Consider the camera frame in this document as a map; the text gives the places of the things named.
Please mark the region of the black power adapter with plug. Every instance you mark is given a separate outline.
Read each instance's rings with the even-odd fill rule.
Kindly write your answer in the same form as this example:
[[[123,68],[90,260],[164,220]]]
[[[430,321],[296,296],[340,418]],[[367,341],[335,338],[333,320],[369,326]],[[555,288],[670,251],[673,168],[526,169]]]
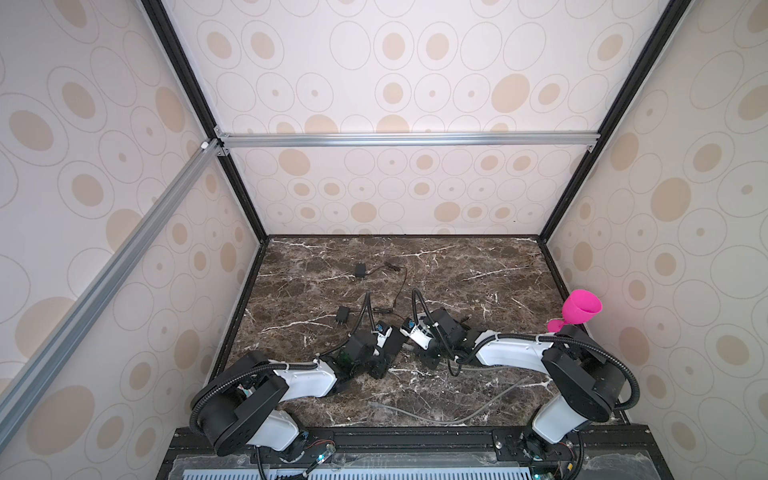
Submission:
[[[345,325],[352,313],[356,313],[356,310],[352,310],[349,307],[340,306],[335,315],[335,321],[338,326]],[[395,311],[391,307],[375,307],[373,309],[375,315],[394,315]]]

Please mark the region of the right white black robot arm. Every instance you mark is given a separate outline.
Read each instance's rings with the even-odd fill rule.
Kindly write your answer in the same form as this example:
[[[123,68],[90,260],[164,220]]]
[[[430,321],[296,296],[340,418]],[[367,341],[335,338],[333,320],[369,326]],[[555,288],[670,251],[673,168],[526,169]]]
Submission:
[[[532,451],[555,445],[589,423],[608,421],[640,400],[631,369],[575,326],[554,334],[472,329],[444,309],[407,319],[403,332],[430,359],[461,366],[509,367],[546,374],[558,394],[539,407],[521,442]]]

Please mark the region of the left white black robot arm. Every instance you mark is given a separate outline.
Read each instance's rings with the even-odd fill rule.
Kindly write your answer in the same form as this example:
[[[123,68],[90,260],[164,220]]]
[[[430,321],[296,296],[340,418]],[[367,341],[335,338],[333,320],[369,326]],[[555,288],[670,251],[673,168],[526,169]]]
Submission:
[[[380,323],[309,363],[280,363],[258,350],[249,352],[190,401],[189,428],[218,456],[247,446],[276,452],[301,448],[308,432],[279,405],[341,393],[361,375],[383,378],[405,341],[399,330]]]

